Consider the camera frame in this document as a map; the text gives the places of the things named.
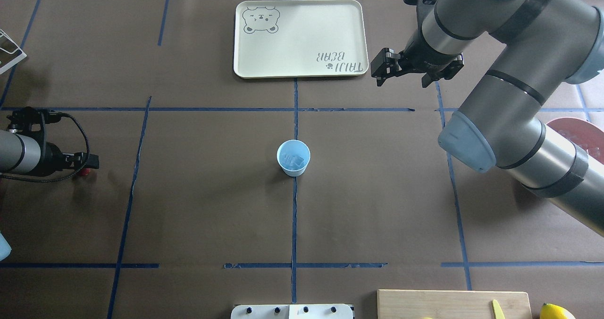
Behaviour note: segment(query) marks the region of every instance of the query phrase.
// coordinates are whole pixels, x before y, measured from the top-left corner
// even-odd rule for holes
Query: black band
[[[501,43],[510,43],[517,35],[529,26],[551,0],[525,0],[514,14],[492,35]]]
[[[541,135],[539,136],[539,140],[537,140],[537,143],[535,144],[533,149],[531,149],[531,151],[529,151],[528,154],[524,156],[524,158],[520,159],[515,164],[510,164],[509,166],[500,167],[500,168],[501,169],[514,169],[514,168],[519,167],[520,165],[524,164],[525,162],[527,162],[527,160],[532,158],[537,151],[539,151],[539,149],[543,145],[544,141],[545,141],[545,124],[541,123]]]
[[[510,75],[506,74],[505,72],[501,72],[499,70],[492,70],[492,69],[487,71],[487,73],[485,75],[500,78],[501,80],[504,80],[507,83],[514,85],[518,89],[527,93],[528,96],[535,98],[535,101],[539,102],[539,104],[541,104],[541,106],[543,106],[543,104],[545,103],[545,97],[543,95],[541,95],[541,93],[539,93],[538,91],[533,89],[530,85],[522,82],[521,80],[518,80],[514,76],[510,76]]]
[[[19,164],[21,164],[21,162],[23,161],[23,158],[25,157],[25,143],[23,143],[23,140],[21,139],[21,136],[15,134],[15,136],[17,136],[17,138],[19,139],[19,141],[21,141],[21,158],[19,158],[19,160],[17,161],[17,163],[15,163],[14,166],[10,167],[10,169],[8,169],[6,172],[10,173],[13,169],[19,167]]]
[[[452,37],[456,40],[475,40],[476,39],[476,37],[464,37],[464,36],[456,35],[456,34],[452,33],[451,31],[449,31],[449,29],[447,29],[443,25],[443,22],[440,21],[440,18],[438,18],[438,13],[436,13],[436,7],[434,7],[434,19],[436,20],[436,25],[438,25],[438,27],[440,27],[440,29],[445,34],[447,34],[449,37]]]
[[[581,182],[583,182],[585,173],[587,172],[587,169],[589,169],[589,162],[587,161],[589,160],[589,156],[587,155],[587,151],[584,151],[575,143],[573,144],[576,153],[574,156],[574,162],[572,162],[572,166],[570,167],[570,170],[568,170],[568,173],[549,186],[544,186],[543,188],[530,188],[525,186],[526,189],[530,190],[537,196],[551,199],[552,197],[561,196],[570,192]]]

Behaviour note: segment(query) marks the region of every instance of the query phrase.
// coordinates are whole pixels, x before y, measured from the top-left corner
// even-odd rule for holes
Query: yellow knife
[[[505,319],[505,315],[503,315],[503,310],[501,306],[499,306],[499,302],[493,299],[493,313],[495,313],[495,319]]]

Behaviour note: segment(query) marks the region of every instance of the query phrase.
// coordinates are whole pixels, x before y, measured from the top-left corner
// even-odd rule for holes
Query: light blue object
[[[285,141],[277,149],[277,162],[285,174],[291,177],[300,176],[310,162],[310,150],[302,141]]]
[[[600,16],[600,29],[598,30],[598,36],[594,42],[594,46],[591,48],[591,52],[587,55],[587,58],[580,66],[580,68],[568,77],[565,82],[570,84],[579,84],[587,82],[598,76],[600,71],[604,69],[604,15],[602,10],[594,7],[598,11]]]
[[[0,261],[6,259],[6,257],[10,254],[10,246],[2,233],[0,233]]]
[[[495,153],[486,138],[466,115],[455,111],[438,136],[438,145],[479,173],[496,164]]]

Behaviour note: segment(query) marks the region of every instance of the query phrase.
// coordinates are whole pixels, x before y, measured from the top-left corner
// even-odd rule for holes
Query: light blue joint cap
[[[455,111],[438,136],[438,145],[466,166],[486,173],[495,166],[496,159],[486,138],[466,115]]]
[[[598,30],[598,36],[594,42],[594,46],[591,48],[591,52],[587,55],[587,58],[580,66],[580,68],[568,77],[565,82],[570,84],[579,84],[587,82],[598,76],[600,71],[604,69],[604,15],[602,10],[594,7],[598,11],[600,16],[600,29]]]
[[[0,261],[4,260],[10,254],[10,246],[4,236],[0,234]]]

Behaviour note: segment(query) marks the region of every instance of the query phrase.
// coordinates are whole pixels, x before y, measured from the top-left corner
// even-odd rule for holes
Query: brown tabletop
[[[243,80],[241,1],[0,0],[0,28],[28,54],[0,76],[1,116],[72,113],[101,163],[55,184],[0,182],[13,248],[0,317],[227,319],[235,304],[344,302],[374,319],[378,288],[526,291],[535,316],[543,302],[601,316],[604,239],[436,142],[501,44],[479,37],[466,67],[427,89],[420,76]],[[369,58],[401,50],[414,7],[358,1]],[[603,83],[561,85],[538,117],[604,127]],[[82,151],[68,121],[48,132]],[[312,157],[296,179],[276,163],[293,138]]]

